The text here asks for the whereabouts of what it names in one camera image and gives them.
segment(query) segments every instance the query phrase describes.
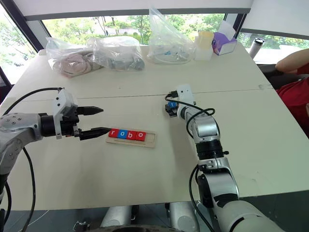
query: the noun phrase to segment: white table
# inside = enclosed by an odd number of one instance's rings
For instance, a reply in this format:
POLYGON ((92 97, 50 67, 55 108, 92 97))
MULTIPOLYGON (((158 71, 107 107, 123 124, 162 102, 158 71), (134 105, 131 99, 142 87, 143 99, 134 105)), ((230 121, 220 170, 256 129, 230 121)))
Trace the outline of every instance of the white table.
MULTIPOLYGON (((260 89, 261 86, 271 88, 240 43, 233 53, 213 54, 209 62, 191 61, 183 65, 150 63, 146 58, 148 47, 141 48, 145 60, 143 71, 100 69, 71 79, 51 70, 43 50, 33 59, 8 97, 21 97, 44 87, 65 87, 77 98, 166 95, 177 85, 187 83, 194 93, 260 89)), ((50 100, 53 97, 53 93, 45 92, 28 100, 50 100)))

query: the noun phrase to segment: transparent plastic bag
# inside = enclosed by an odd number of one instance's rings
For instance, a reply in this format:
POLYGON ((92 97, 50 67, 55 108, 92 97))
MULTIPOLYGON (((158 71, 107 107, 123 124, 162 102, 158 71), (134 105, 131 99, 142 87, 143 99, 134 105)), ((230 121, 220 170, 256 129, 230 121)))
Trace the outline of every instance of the transparent plastic bag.
POLYGON ((145 63, 142 59, 140 43, 130 36, 91 38, 94 62, 113 70, 142 70, 145 63))
POLYGON ((48 37, 46 55, 52 70, 74 77, 102 68, 93 62, 93 48, 48 37))
POLYGON ((194 43, 156 9, 149 9, 151 36, 148 58, 158 64, 184 64, 195 52, 194 43))

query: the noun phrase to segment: purple box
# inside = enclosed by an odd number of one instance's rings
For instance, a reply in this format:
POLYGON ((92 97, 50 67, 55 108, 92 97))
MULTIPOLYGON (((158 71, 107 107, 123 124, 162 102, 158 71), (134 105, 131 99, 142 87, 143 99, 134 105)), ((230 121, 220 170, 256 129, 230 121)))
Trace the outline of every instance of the purple box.
POLYGON ((227 37, 219 32, 215 32, 212 40, 212 48, 215 54, 222 55, 234 51, 237 40, 232 38, 228 40, 227 37))

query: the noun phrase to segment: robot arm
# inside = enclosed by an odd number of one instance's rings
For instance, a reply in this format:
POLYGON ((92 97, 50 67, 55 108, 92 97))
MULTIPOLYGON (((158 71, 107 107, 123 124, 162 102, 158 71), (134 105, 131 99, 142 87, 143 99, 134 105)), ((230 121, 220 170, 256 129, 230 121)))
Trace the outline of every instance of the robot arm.
MULTIPOLYGON (((189 85, 177 87, 173 97, 194 104, 189 85)), ((201 203, 212 209, 222 232, 282 232, 273 221, 248 202, 239 200, 239 190, 229 166, 228 152, 220 142, 220 131, 215 119, 206 113, 191 118, 200 110, 179 103, 166 105, 170 116, 182 118, 192 132, 197 148, 198 168, 202 174, 197 178, 201 203)))
POLYGON ((0 118, 0 202, 3 188, 20 151, 29 143, 43 137, 79 137, 80 140, 99 137, 110 128, 92 128, 82 131, 77 127, 78 115, 94 115, 103 110, 93 106, 78 107, 71 94, 59 91, 53 102, 54 115, 10 113, 0 118))

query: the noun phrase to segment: person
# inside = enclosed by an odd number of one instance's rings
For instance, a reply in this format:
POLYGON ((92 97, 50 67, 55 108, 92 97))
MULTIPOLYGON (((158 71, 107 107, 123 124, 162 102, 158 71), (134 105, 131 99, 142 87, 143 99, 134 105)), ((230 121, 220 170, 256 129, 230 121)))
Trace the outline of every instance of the person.
MULTIPOLYGON (((276 64, 284 73, 309 74, 309 49, 294 52, 276 64)), ((309 138, 309 78, 282 86, 278 95, 309 138)))

